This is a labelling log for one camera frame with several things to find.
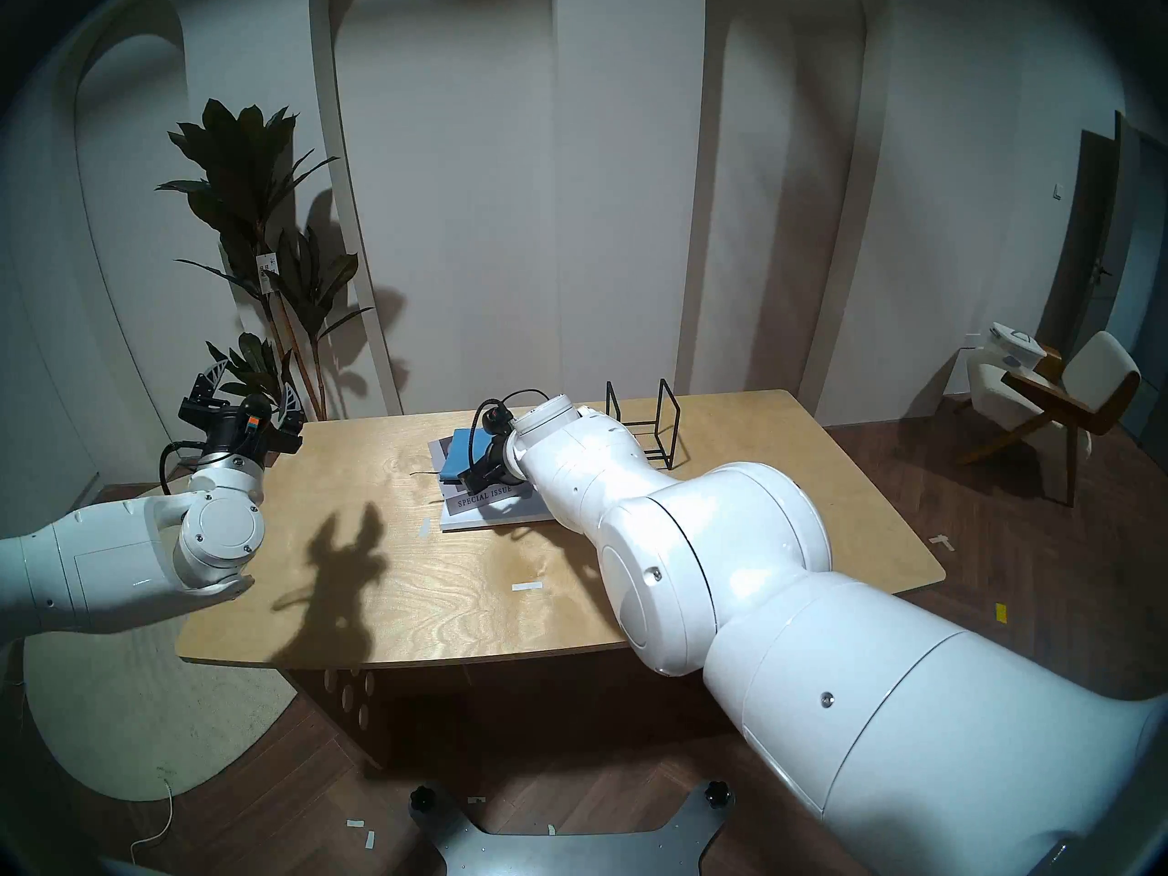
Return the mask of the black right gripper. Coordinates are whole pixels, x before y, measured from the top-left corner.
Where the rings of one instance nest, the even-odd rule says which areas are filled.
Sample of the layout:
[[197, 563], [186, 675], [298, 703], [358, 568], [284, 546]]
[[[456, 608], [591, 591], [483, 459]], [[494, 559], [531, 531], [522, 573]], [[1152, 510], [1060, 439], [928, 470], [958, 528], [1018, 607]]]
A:
[[513, 413], [507, 405], [480, 405], [467, 436], [466, 467], [459, 481], [467, 492], [484, 492], [510, 477], [505, 449], [513, 431]]

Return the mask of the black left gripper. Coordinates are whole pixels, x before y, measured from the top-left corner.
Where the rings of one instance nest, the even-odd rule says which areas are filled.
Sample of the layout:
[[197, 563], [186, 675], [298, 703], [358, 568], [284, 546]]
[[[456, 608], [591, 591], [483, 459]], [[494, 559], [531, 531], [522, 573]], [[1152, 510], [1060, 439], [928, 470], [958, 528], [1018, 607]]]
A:
[[195, 467], [225, 461], [232, 456], [269, 466], [269, 456], [296, 454], [303, 446], [305, 413], [293, 383], [281, 383], [277, 409], [262, 394], [245, 396], [239, 404], [217, 397], [228, 359], [214, 361], [196, 376], [179, 418], [202, 431]]

